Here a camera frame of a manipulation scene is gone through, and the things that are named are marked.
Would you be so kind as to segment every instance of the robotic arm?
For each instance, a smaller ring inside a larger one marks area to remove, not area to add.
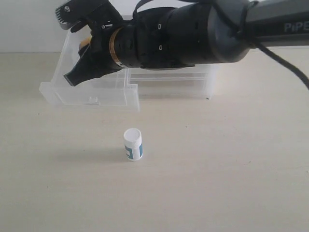
[[[125,21],[108,0],[71,0],[56,15],[63,29],[91,28],[80,60],[65,75],[76,86],[123,68],[179,69],[232,63],[259,48],[293,71],[309,89],[308,78],[266,47],[309,45],[308,0],[181,0],[181,8],[138,12]]]

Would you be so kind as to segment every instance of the table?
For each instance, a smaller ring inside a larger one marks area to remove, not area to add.
[[[307,49],[276,52],[309,73]],[[58,57],[0,55],[0,232],[308,231],[309,93],[279,64],[253,51],[222,65],[211,101],[138,114],[48,105]]]

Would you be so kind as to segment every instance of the transparent plastic box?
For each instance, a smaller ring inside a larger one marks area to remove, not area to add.
[[[63,75],[78,61],[79,44],[89,35],[88,27],[68,33],[53,79],[40,86],[50,104],[139,111],[140,98],[210,99],[213,95],[217,65],[169,71],[123,69],[72,87]]]

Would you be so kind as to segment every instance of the black cable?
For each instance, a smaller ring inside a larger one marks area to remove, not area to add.
[[[147,4],[147,3],[151,2],[151,1],[154,1],[154,0],[141,0],[136,5],[135,10],[133,12],[133,20],[135,20],[136,22],[141,22],[139,20],[137,10],[141,6]],[[264,54],[266,54],[267,56],[269,56],[270,58],[272,58],[273,60],[275,60],[276,62],[278,62],[279,64],[281,64],[282,66],[284,66],[285,68],[290,70],[291,72],[293,72],[304,83],[304,85],[309,90],[309,78],[299,68],[297,68],[295,65],[291,64],[290,62],[286,61],[285,59],[281,58],[280,56],[278,56],[274,52],[270,51],[268,48],[266,48],[264,45],[262,45],[257,38],[252,37],[252,36],[249,37],[248,35],[246,35],[245,27],[246,27],[246,19],[247,19],[248,11],[252,7],[256,6],[259,3],[259,1],[257,1],[257,0],[251,1],[243,9],[243,11],[241,13],[241,19],[240,19],[239,26],[237,24],[235,24],[233,22],[233,20],[231,20],[226,15],[224,10],[217,3],[217,0],[178,0],[178,1],[189,2],[189,3],[208,3],[208,4],[212,4],[214,6],[215,10],[217,11],[218,15],[220,16],[220,18],[224,21],[224,23],[226,23],[234,31],[235,36],[237,38],[244,39],[249,44],[253,44],[256,48],[261,50]]]

